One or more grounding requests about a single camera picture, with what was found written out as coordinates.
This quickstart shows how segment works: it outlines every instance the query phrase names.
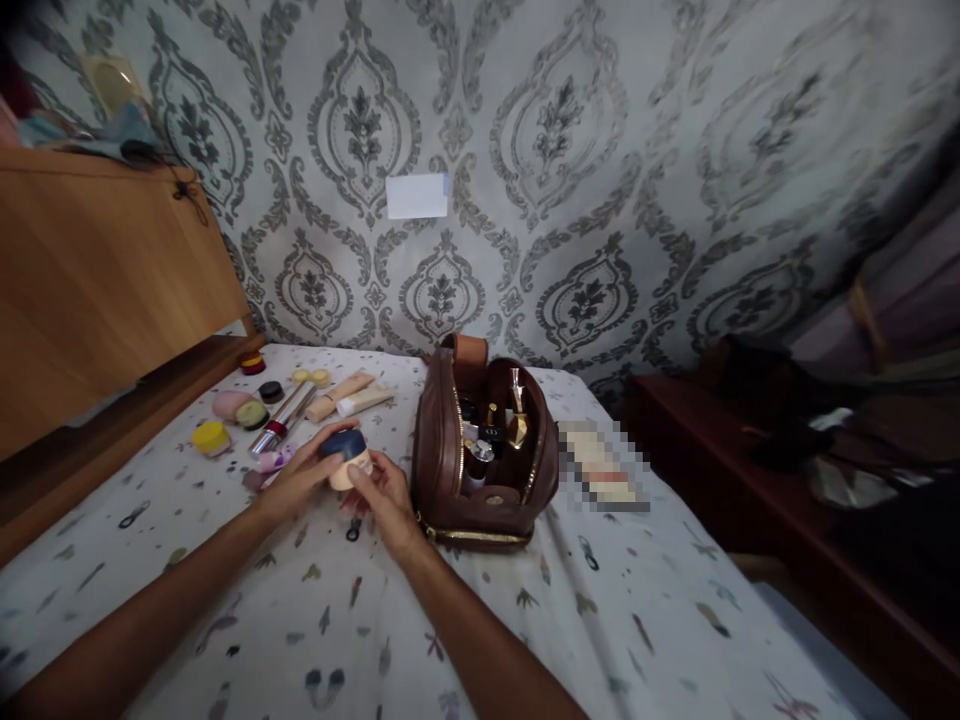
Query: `person's arm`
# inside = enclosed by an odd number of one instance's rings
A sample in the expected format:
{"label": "person's arm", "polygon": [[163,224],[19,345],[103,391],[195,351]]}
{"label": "person's arm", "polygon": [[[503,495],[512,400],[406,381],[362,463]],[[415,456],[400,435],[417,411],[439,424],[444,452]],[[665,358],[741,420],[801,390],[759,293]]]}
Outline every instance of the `person's arm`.
{"label": "person's arm", "polygon": [[563,686],[444,562],[423,537],[403,471],[371,451],[374,477],[351,466],[350,480],[377,518],[387,549],[407,577],[481,720],[586,718]]}
{"label": "person's arm", "polygon": [[10,717],[119,717],[257,548],[343,462],[320,443],[356,419],[327,425],[249,508],[111,613],[10,699]]}

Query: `wooden table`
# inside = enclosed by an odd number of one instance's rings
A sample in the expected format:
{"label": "wooden table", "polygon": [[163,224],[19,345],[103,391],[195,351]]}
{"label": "wooden table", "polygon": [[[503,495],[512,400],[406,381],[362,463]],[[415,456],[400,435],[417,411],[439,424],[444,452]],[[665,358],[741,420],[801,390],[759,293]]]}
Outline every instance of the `wooden table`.
{"label": "wooden table", "polygon": [[755,465],[756,440],[686,380],[635,377],[624,421],[638,451],[727,552],[780,558],[850,639],[885,669],[881,684],[912,717],[960,716],[960,660],[858,567],[828,533],[835,512],[798,476]]}

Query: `wooden headboard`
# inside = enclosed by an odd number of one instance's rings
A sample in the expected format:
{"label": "wooden headboard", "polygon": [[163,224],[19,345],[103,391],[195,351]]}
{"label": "wooden headboard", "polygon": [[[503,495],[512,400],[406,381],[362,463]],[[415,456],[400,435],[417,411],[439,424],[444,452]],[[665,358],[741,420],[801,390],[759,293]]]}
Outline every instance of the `wooden headboard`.
{"label": "wooden headboard", "polygon": [[[195,206],[175,177],[195,175],[0,149],[0,565],[263,342],[199,183]],[[247,337],[215,335],[236,320]]]}

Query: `makeup bag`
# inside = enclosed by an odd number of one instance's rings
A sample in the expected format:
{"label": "makeup bag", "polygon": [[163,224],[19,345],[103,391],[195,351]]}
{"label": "makeup bag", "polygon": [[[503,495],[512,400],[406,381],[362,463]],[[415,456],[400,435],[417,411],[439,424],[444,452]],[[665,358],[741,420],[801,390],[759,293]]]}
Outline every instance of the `makeup bag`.
{"label": "makeup bag", "polygon": [[[487,364],[487,343],[448,335],[428,362],[417,408],[413,446],[413,506],[430,540],[466,550],[514,552],[533,537],[533,524],[557,492],[557,427],[537,381],[515,360]],[[497,404],[495,424],[504,426],[513,407],[511,370],[519,369],[526,439],[519,449],[504,444],[503,457],[490,464],[486,483],[461,492],[464,453],[460,398],[480,408]]]}

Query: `cream tube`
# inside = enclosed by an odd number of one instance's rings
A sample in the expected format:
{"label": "cream tube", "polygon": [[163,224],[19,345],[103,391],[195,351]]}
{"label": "cream tube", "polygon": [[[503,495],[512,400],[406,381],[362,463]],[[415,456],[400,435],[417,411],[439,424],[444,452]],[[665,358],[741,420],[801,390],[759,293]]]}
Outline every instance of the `cream tube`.
{"label": "cream tube", "polygon": [[350,417],[351,415],[356,415],[361,410],[366,410],[368,407],[386,402],[392,397],[393,390],[374,385],[366,390],[361,390],[342,400],[338,400],[337,412],[340,413],[340,417]]}
{"label": "cream tube", "polygon": [[373,382],[373,375],[357,370],[344,380],[341,380],[323,396],[317,398],[310,407],[307,408],[307,419],[311,422],[320,422],[337,409],[337,402],[343,400],[347,395],[353,395],[363,390],[367,385]]}

